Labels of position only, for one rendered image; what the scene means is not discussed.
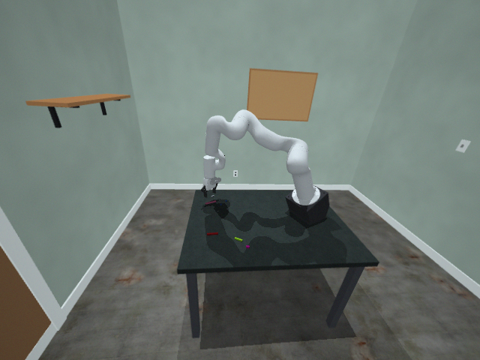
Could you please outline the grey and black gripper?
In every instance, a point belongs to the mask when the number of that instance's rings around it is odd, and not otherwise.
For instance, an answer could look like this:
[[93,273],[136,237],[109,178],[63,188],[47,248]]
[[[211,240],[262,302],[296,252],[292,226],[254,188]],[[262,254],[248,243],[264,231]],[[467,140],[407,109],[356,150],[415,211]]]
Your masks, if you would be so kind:
[[204,193],[204,197],[206,198],[207,198],[207,191],[212,189],[212,192],[216,194],[216,188],[218,186],[218,183],[211,185],[210,181],[211,180],[206,177],[203,179],[203,188],[201,189],[201,191]]

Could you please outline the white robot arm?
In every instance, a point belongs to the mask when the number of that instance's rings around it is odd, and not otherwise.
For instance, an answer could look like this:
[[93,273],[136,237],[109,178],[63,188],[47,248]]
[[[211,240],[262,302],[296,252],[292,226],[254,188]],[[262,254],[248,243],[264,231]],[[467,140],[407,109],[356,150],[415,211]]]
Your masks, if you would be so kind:
[[[212,116],[207,122],[205,135],[207,155],[203,157],[203,163],[204,177],[211,180],[210,185],[221,182],[221,178],[215,177],[215,170],[222,170],[225,167],[225,156],[218,149],[221,133],[230,140],[240,140],[248,131],[259,145],[272,151],[287,153],[286,168],[292,174],[295,185],[292,198],[296,203],[308,206],[320,198],[320,191],[313,185],[311,169],[308,167],[306,142],[277,135],[264,127],[252,112],[245,109],[238,111],[231,122],[220,115]],[[220,159],[215,160],[215,158]]]

